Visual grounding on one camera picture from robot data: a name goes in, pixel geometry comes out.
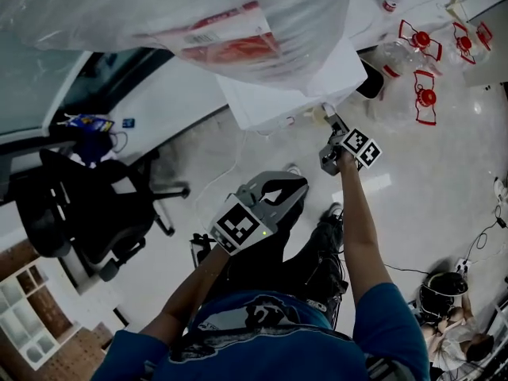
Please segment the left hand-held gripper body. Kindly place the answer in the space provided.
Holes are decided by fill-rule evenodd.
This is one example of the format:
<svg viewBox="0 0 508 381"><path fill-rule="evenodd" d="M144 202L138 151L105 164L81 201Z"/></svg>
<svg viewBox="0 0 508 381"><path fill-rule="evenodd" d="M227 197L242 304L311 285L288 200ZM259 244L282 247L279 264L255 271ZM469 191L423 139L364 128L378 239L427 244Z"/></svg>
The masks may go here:
<svg viewBox="0 0 508 381"><path fill-rule="evenodd" d="M263 186L269 178L269 172L262 172L242 184L212 219L209 233L230 256L277 233L271 206L263 202Z"/></svg>

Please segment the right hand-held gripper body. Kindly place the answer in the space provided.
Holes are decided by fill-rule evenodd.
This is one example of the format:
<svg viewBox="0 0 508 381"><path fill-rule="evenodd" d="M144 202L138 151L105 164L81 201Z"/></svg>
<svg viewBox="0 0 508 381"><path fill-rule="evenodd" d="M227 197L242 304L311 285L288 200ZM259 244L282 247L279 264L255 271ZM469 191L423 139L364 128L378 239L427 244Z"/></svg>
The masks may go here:
<svg viewBox="0 0 508 381"><path fill-rule="evenodd" d="M357 128L346 133L335 131L319 152L321 169L329 175L338 175L341 172L340 158L346 152L352 155L358 171L369 169L382 155L382 150L375 140Z"/></svg>

